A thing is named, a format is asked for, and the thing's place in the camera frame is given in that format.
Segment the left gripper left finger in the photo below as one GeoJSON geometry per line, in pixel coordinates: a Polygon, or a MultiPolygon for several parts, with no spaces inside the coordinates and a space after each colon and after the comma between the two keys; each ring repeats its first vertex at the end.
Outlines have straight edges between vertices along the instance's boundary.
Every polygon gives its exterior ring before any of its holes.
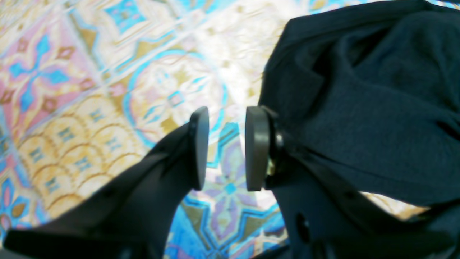
{"type": "Polygon", "coordinates": [[[166,135],[138,163],[50,222],[7,232],[5,259],[161,259],[183,198],[202,190],[208,108],[166,135]]]}

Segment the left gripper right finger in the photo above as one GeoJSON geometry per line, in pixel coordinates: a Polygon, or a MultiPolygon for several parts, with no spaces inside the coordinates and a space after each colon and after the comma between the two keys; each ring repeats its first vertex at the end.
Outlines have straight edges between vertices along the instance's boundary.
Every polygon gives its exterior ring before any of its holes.
{"type": "Polygon", "coordinates": [[[268,108],[246,109],[245,142],[247,190],[273,193],[289,235],[260,259],[447,259],[459,246],[436,226],[458,201],[400,220],[289,138],[268,108]]]}

